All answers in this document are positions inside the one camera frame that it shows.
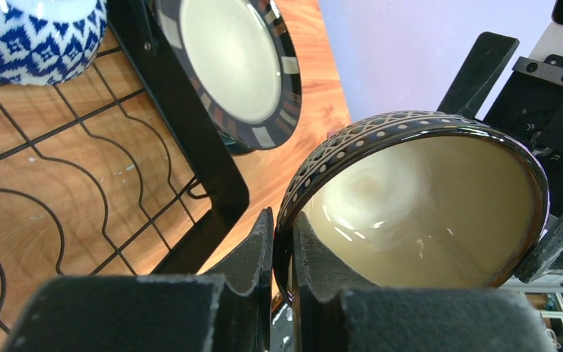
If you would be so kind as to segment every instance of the black wire rack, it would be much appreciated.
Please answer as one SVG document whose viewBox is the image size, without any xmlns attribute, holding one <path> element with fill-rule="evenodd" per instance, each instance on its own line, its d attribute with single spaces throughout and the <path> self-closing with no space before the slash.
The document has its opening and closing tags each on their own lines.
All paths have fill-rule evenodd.
<svg viewBox="0 0 563 352">
<path fill-rule="evenodd" d="M 94 76 L 98 86 L 108 94 L 102 106 L 82 113 L 80 106 L 84 101 L 69 94 L 68 87 L 75 87 L 77 80 L 83 81 L 85 78 L 76 78 L 72 83 L 36 88 L 34 91 L 0 82 L 0 131 L 9 131 L 9 134 L 0 132 L 0 165 L 8 164 L 7 167 L 0 167 L 0 184 L 7 185 L 7 178 L 13 172 L 27 172 L 28 169 L 16 169 L 19 160 L 23 159 L 28 159 L 29 165 L 41 165 L 40 173 L 50 173 L 54 168 L 69 169 L 77 175 L 75 179 L 81 180 L 83 184 L 78 191 L 68 187 L 59 188 L 62 192 L 57 192 L 56 196 L 48 200 L 46 195 L 37 196 L 37 190 L 68 183 L 68 180 L 61 180 L 56 176 L 61 175 L 59 173 L 53 173 L 51 178 L 29 172 L 28 175 L 23 175 L 26 182 L 22 186 L 0 186 L 0 199 L 13 199 L 0 201 L 0 219 L 12 219 L 0 224 L 0 344 L 9 333 L 24 301 L 37 288 L 37 284 L 52 276 L 196 273 L 249 203 L 249 193 L 238 168 L 160 29 L 151 23 L 150 31 L 141 34 L 140 30 L 131 25 L 141 13 L 125 2 L 108 1 L 109 22 L 114 37 L 108 33 L 95 63 L 85 73 Z M 147 49 L 150 47 L 147 42 L 150 33 L 154 36 L 154 51 Z M 108 72 L 99 63 L 103 58 L 111 58 L 112 67 L 119 74 Z M 126 80 L 121 83 L 129 87 L 130 92 L 119 88 L 121 86 L 116 85 L 116 79 Z M 8 102 L 3 93 L 6 90 L 15 92 L 17 97 L 26 97 L 26 100 L 20 99 L 22 103 Z M 41 92 L 42 95 L 34 96 L 34 92 Z M 62 109 L 34 115 L 34 101 L 47 99 L 46 96 L 50 96 L 52 102 L 62 106 Z M 54 121 L 50 122 L 50 129 L 30 131 L 29 121 L 21 119 L 12 111 L 25 109 L 26 115 L 36 116 L 38 119 L 58 113 L 68 118 L 64 120 L 65 123 L 55 119 L 59 122 L 57 125 Z M 121 139 L 98 133 L 98 121 L 107 114 L 113 118 L 109 123 L 130 133 Z M 110 164 L 113 162 L 111 155 L 119 155 L 126 164 L 130 164 L 126 169 L 114 172 L 112 182 L 115 184 L 124 175 L 122 186 L 128 181 L 131 189 L 136 190 L 131 193 L 138 192 L 136 199 L 123 197 L 121 205 L 115 204 L 113 198 L 121 197 L 122 194 L 115 186 L 108 187 L 104 177 L 99 177 L 97 172 L 86 166 L 85 155 L 75 158 L 75 150 L 66 155 L 55 151 L 56 145 L 66 146 L 67 149 L 70 145 L 67 144 L 67 135 L 74 133 L 73 131 L 78 131 L 79 135 L 84 133 L 82 136 L 85 140 L 93 142 L 92 147 L 76 146 L 87 148 L 87 156 L 93 155 L 95 160 L 105 158 L 107 164 Z M 141 135 L 146 135 L 148 140 L 153 141 L 150 143 L 156 145 L 156 148 L 144 149 L 148 144 L 140 147 L 138 138 Z M 114 153 L 102 155 L 98 149 L 101 145 L 112 148 Z M 127 173 L 134 173 L 136 177 L 127 179 Z M 154 185 L 147 182 L 150 175 L 155 177 Z M 138 183 L 132 184 L 132 180 L 138 180 Z M 164 190 L 162 196 L 155 193 L 159 189 Z M 70 199 L 87 199 L 86 194 L 89 192 L 99 196 L 92 197 L 96 202 L 76 205 L 77 209 L 84 209 L 82 215 L 70 217 L 74 220 L 65 220 L 68 217 L 68 213 L 64 212 L 67 202 Z M 61 210 L 57 210 L 55 204 L 60 205 Z M 135 221 L 133 219 L 137 216 L 129 216 L 128 212 L 120 211 L 120 206 L 126 206 L 130 213 L 139 213 L 142 217 Z M 33 227 L 32 230 L 37 231 L 37 234 L 34 232 L 26 237 L 11 239 L 12 234 L 25 231 L 25 224 L 12 226 L 16 224 L 17 216 L 25 213 L 27 208 L 39 209 L 38 207 L 46 215 L 43 219 L 48 224 L 46 228 Z M 84 233 L 85 229 L 90 228 L 87 222 L 93 222 L 91 218 L 94 216 L 100 219 L 99 228 L 93 233 Z M 34 221 L 36 218 L 32 216 L 30 220 Z M 116 225 L 121 223 L 128 223 L 128 226 Z M 57 255 L 51 257 L 42 252 L 26 253 L 27 244 L 30 249 L 37 248 L 34 244 L 36 239 L 42 238 L 46 233 L 58 238 L 51 248 L 46 248 L 46 252 L 53 251 Z M 94 238 L 94 244 L 84 245 L 83 242 L 90 236 Z M 129 251 L 139 251 L 141 255 L 137 256 L 137 261 L 145 262 L 146 255 L 141 251 L 152 247 L 156 254 L 150 255 L 150 260 L 160 258 L 158 263 L 146 263 L 138 267 L 131 259 L 133 256 L 128 255 Z M 1 255 L 8 248 L 23 253 L 17 259 L 20 263 L 3 263 Z M 89 259 L 89 263 L 75 260 L 76 263 L 65 264 L 65 257 L 72 250 L 77 253 L 85 252 L 84 257 Z M 22 263 L 24 260 L 35 260 L 37 264 L 33 268 L 25 267 Z M 15 296 L 10 298 L 10 292 L 15 292 Z"/>
</svg>

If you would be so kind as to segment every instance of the plate with dark patterned rim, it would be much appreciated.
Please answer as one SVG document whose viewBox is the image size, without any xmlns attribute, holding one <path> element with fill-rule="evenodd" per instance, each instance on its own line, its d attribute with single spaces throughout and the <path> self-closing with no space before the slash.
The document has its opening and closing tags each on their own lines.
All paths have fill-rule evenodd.
<svg viewBox="0 0 563 352">
<path fill-rule="evenodd" d="M 158 22 L 226 136 L 255 150 L 284 144 L 301 111 L 301 76 L 271 0 L 157 0 Z"/>
</svg>

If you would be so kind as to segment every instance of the white wall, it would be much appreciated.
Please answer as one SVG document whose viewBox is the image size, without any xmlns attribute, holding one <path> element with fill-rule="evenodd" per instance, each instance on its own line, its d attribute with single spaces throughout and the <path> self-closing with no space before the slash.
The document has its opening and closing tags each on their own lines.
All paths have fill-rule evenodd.
<svg viewBox="0 0 563 352">
<path fill-rule="evenodd" d="M 482 32 L 518 38 L 527 56 L 551 22 L 554 0 L 319 0 L 353 121 L 436 109 Z M 489 102 L 495 100 L 494 89 Z M 487 104 L 478 117 L 483 117 Z"/>
</svg>

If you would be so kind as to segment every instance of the dish rack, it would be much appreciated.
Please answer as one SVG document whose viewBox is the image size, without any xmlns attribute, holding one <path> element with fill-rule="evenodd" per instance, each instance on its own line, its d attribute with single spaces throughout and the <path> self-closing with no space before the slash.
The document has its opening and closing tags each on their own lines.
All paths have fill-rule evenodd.
<svg viewBox="0 0 563 352">
<path fill-rule="evenodd" d="M 111 31 L 81 77 L 0 82 L 0 346 L 45 280 L 196 273 L 249 203 L 160 29 L 133 26 L 132 4 L 108 2 Z"/>
</svg>

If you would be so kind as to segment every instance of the wooden table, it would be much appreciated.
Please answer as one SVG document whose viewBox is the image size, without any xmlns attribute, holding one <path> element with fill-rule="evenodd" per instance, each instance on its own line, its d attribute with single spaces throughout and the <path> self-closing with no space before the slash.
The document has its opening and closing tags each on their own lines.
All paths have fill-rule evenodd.
<svg viewBox="0 0 563 352">
<path fill-rule="evenodd" d="M 283 146 L 235 159 L 251 204 L 202 270 L 246 237 L 260 210 L 276 214 L 305 157 L 350 122 L 317 1 L 278 5 L 301 66 L 301 119 Z M 101 51 L 115 47 L 109 34 Z M 193 172 L 121 52 L 99 57 L 58 89 L 0 87 L 0 102 L 23 132 L 0 109 L 1 346 L 41 282 L 57 274 L 148 274 L 192 226 L 183 204 L 197 220 L 210 203 L 187 196 L 172 203 Z M 25 147 L 25 138 L 34 148 Z"/>
</svg>

